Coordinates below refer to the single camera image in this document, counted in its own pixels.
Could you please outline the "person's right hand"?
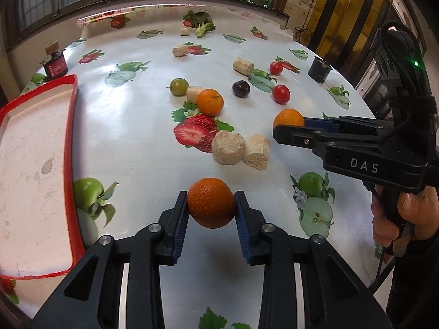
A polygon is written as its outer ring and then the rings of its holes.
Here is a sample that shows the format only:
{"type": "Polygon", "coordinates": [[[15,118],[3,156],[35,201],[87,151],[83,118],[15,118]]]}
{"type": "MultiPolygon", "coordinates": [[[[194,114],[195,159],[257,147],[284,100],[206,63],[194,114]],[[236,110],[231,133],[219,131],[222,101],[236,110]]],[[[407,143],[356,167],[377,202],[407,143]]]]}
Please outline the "person's right hand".
{"type": "MultiPolygon", "coordinates": [[[[382,192],[383,188],[376,186],[372,198],[373,240],[388,247],[399,236],[399,229],[384,213],[379,202],[382,192]]],[[[422,269],[438,269],[438,190],[428,186],[422,196],[402,192],[397,210],[402,219],[414,225],[411,243],[402,259],[422,269]]]]}

